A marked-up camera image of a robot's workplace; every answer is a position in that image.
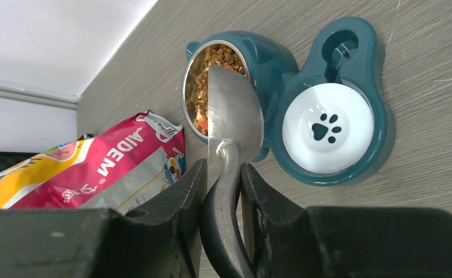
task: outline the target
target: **white water bowl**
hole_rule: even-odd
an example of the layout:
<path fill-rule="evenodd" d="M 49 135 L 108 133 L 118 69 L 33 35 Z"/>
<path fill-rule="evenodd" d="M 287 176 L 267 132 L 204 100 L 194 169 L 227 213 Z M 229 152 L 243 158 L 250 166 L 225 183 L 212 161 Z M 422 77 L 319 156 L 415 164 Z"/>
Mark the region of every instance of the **white water bowl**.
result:
<path fill-rule="evenodd" d="M 301 92 L 288 107 L 282 125 L 291 159 L 316 174 L 335 174 L 357 163 L 373 132 L 373 113 L 366 100 L 338 83 Z"/>

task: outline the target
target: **stainless steel bowl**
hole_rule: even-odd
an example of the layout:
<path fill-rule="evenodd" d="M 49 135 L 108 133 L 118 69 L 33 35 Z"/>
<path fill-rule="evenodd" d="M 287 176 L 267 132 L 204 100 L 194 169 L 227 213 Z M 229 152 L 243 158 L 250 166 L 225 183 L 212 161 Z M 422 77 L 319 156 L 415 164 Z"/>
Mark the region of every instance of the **stainless steel bowl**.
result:
<path fill-rule="evenodd" d="M 204 140 L 207 140 L 207 136 L 205 136 L 204 134 L 199 132 L 194 127 L 193 122 L 196 117 L 195 106 L 193 103 L 189 102 L 188 99 L 190 98 L 190 95 L 192 94 L 192 90 L 194 88 L 195 76 L 199 75 L 201 72 L 200 66 L 201 66 L 201 61 L 203 61 L 204 56 L 205 56 L 205 49 L 206 49 L 206 47 L 211 46 L 211 45 L 226 45 L 226 46 L 230 47 L 232 50 L 234 50 L 238 54 L 240 59 L 242 60 L 243 67 L 245 68 L 246 77 L 248 79 L 250 79 L 248 65 L 245 62 L 245 58 L 244 58 L 243 54 L 238 50 L 238 48 L 236 48 L 236 46 L 232 45 L 231 43 L 229 43 L 227 41 L 222 41 L 222 40 L 215 40 L 215 41 L 210 41 L 210 42 L 204 44 L 203 46 L 201 46 L 199 49 L 197 49 L 197 51 L 194 53 L 194 55 L 190 59 L 190 62 L 187 65 L 187 69 L 185 70 L 185 76 L 184 76 L 183 84 L 181 87 L 181 95 L 182 95 L 181 100 L 182 100 L 183 111 L 185 113 L 185 118 L 187 119 L 188 125 L 194 131 L 195 135 L 197 135 L 199 138 L 202 138 Z"/>

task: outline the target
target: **bowl rim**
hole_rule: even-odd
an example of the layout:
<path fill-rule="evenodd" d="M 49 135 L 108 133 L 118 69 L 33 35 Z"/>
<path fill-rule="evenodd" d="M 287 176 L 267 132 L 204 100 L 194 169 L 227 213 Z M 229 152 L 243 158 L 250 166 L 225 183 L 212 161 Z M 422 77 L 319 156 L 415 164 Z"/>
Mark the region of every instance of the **bowl rim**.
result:
<path fill-rule="evenodd" d="M 245 73 L 246 73 L 247 79 L 250 80 L 250 71 L 248 69 L 248 65 L 246 63 L 245 57 L 243 56 L 242 52 L 238 49 L 238 47 L 236 47 L 233 43 L 224 41 L 222 39 L 214 39 L 212 41 L 208 41 L 208 42 L 202 44 L 199 48 L 197 48 L 197 50 L 194 52 L 194 54 L 188 61 L 187 67 L 185 69 L 185 74 L 183 76 L 183 81 L 182 81 L 182 85 L 181 85 L 181 103 L 182 103 L 183 113 L 185 114 L 185 119 L 187 120 L 188 125 L 192 128 L 192 130 L 194 131 L 194 133 L 197 136 L 199 136 L 200 138 L 202 138 L 204 140 L 208 140 L 208 136 L 205 136 L 204 134 L 199 132 L 195 128 L 194 123 L 192 123 L 192 120 L 190 119 L 190 117 L 188 116 L 187 100 L 185 99 L 185 84 L 187 82 L 188 73 L 190 72 L 192 63 L 195 61 L 195 59 L 197 58 L 197 56 L 199 55 L 199 53 L 201 51 L 203 51 L 206 47 L 211 46 L 211 45 L 226 45 L 226 46 L 230 47 L 232 50 L 234 50 L 235 53 L 238 54 L 238 56 L 240 57 L 240 59 L 243 63 L 243 67 L 245 68 Z"/>

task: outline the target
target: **paw print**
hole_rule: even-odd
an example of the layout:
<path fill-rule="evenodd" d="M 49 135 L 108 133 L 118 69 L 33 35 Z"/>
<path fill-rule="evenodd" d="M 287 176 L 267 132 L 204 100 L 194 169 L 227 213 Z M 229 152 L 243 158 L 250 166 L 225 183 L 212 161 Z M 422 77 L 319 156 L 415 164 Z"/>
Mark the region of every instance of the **paw print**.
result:
<path fill-rule="evenodd" d="M 323 123 L 327 120 L 327 118 L 328 118 L 327 114 L 323 113 L 322 116 L 320 116 L 320 120 L 322 121 L 322 123 L 314 123 L 311 126 L 311 130 L 313 130 L 314 133 L 313 138 L 316 141 L 321 141 L 322 139 L 325 138 L 329 131 L 331 131 L 333 134 L 327 140 L 329 143 L 333 144 L 336 141 L 335 134 L 341 132 L 342 127 L 334 126 L 331 128 L 331 126 L 334 125 L 335 122 L 338 120 L 337 114 L 332 115 L 328 123 Z"/>

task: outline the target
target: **black paw print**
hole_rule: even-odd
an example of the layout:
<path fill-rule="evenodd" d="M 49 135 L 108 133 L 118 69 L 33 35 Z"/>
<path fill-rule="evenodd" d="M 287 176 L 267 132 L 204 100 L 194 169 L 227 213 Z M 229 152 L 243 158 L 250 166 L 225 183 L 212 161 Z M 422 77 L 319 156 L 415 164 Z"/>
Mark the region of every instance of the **black paw print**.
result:
<path fill-rule="evenodd" d="M 326 121 L 326 119 L 328 118 L 327 114 L 323 113 L 322 116 L 320 116 L 320 120 L 322 122 Z M 332 115 L 332 117 L 330 117 L 329 119 L 329 125 L 332 125 L 333 123 L 335 123 L 338 120 L 338 116 L 337 114 Z M 314 139 L 316 141 L 320 141 L 322 139 L 325 138 L 325 136 L 327 135 L 327 133 L 329 132 L 329 128 L 326 125 L 323 125 L 321 123 L 315 123 L 311 126 L 311 130 L 313 130 L 314 133 Z M 339 133 L 342 131 L 342 127 L 339 126 L 334 126 L 332 127 L 332 133 Z M 329 143 L 333 144 L 336 141 L 335 136 L 330 136 L 328 139 Z"/>

